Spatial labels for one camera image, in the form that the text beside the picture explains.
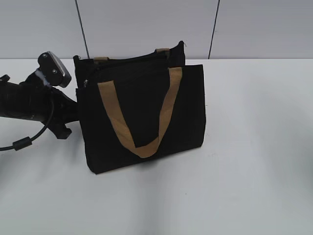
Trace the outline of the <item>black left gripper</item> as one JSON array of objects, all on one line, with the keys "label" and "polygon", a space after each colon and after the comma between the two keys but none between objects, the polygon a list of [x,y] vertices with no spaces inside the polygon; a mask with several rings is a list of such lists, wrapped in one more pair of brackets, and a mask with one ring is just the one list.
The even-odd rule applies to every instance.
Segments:
[{"label": "black left gripper", "polygon": [[64,122],[78,120],[77,103],[61,90],[45,86],[34,73],[19,83],[19,111],[33,120],[46,121],[53,112],[50,131],[59,140],[66,140],[72,131]]}]

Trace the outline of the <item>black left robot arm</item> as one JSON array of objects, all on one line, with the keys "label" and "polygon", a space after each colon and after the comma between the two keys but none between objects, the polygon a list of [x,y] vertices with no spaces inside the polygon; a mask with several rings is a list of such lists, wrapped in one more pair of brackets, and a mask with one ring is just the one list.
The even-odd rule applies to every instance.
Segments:
[{"label": "black left robot arm", "polygon": [[66,124],[78,121],[77,103],[59,89],[44,85],[35,74],[15,84],[9,76],[0,78],[0,116],[41,122],[56,136],[67,139]]}]

